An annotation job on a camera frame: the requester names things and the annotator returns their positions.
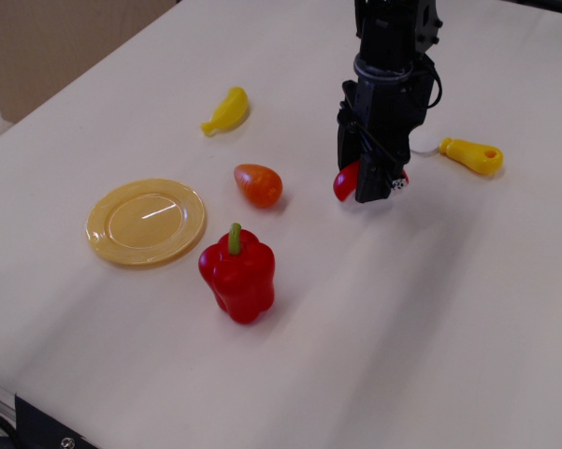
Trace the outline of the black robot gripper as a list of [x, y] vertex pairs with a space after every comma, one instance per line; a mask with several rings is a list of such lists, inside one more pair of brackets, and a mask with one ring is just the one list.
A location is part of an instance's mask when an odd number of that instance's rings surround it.
[[359, 160], [357, 202], [386, 199], [407, 186], [402, 164], [411, 158], [410, 133], [436, 105], [430, 99], [435, 79], [432, 73], [416, 69], [398, 82], [360, 77], [342, 83], [338, 167], [342, 170]]

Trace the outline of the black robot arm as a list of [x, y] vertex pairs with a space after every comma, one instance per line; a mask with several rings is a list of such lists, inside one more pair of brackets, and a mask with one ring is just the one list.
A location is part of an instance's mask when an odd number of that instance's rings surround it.
[[409, 182], [410, 134], [442, 97], [427, 51], [443, 22], [433, 1], [357, 1], [356, 80], [342, 84], [338, 113], [338, 200], [388, 198]]

